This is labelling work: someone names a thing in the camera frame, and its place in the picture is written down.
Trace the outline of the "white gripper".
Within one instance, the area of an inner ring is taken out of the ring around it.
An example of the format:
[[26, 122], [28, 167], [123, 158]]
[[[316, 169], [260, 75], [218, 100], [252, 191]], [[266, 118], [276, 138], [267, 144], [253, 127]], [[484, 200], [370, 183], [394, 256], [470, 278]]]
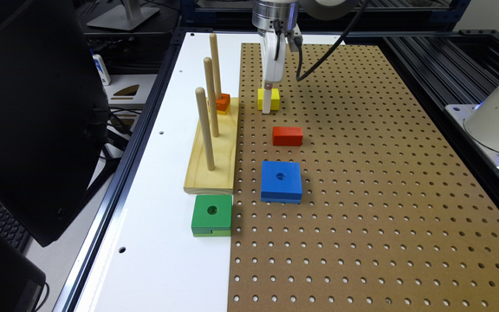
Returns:
[[282, 81], [286, 50], [297, 52], [295, 40], [302, 40], [298, 25], [286, 33], [277, 35], [274, 31], [260, 29], [260, 49], [262, 56], [262, 112], [269, 114], [271, 111], [272, 89], [271, 83]]

